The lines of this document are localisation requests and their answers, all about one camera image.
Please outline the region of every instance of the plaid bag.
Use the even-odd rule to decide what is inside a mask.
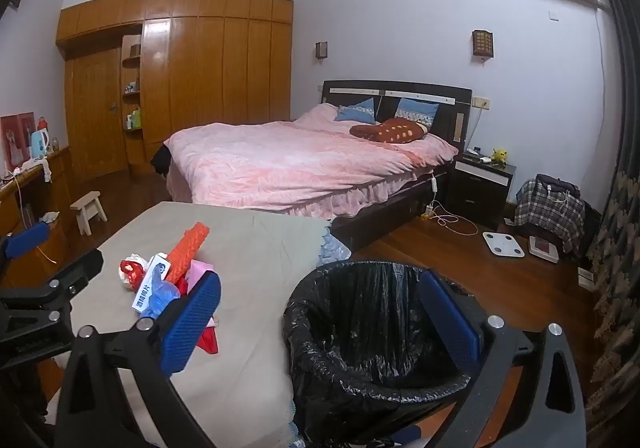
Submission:
[[[584,202],[570,193],[554,193],[535,179],[516,194],[515,225],[535,224],[562,240],[565,253],[578,254],[584,234]]]

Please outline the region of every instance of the blue pillow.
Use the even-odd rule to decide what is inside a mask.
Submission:
[[[376,114],[373,107],[373,98],[351,106],[338,108],[338,115],[334,121],[358,121],[358,123],[375,124]]]
[[[439,107],[440,104],[436,102],[422,102],[403,97],[398,103],[396,117],[404,117],[409,121],[424,124],[428,129],[431,129]]]

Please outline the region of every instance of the bedside table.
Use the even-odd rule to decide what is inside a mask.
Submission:
[[[515,171],[515,166],[484,164],[468,155],[455,159],[447,189],[447,211],[497,230]]]

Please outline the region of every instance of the small bed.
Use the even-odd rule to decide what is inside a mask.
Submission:
[[[444,186],[463,149],[471,95],[425,83],[326,81],[322,103],[297,121],[183,130],[152,163],[167,175],[174,201],[329,219],[354,251],[422,213],[433,198],[432,173]],[[334,122],[337,107],[371,97],[379,123],[395,116],[403,97],[438,103],[429,134],[385,145],[349,135],[354,121]]]

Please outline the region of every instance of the electric kettle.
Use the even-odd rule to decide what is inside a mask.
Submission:
[[[31,134],[31,158],[40,159],[47,154],[49,146],[49,132],[46,128],[36,130]]]

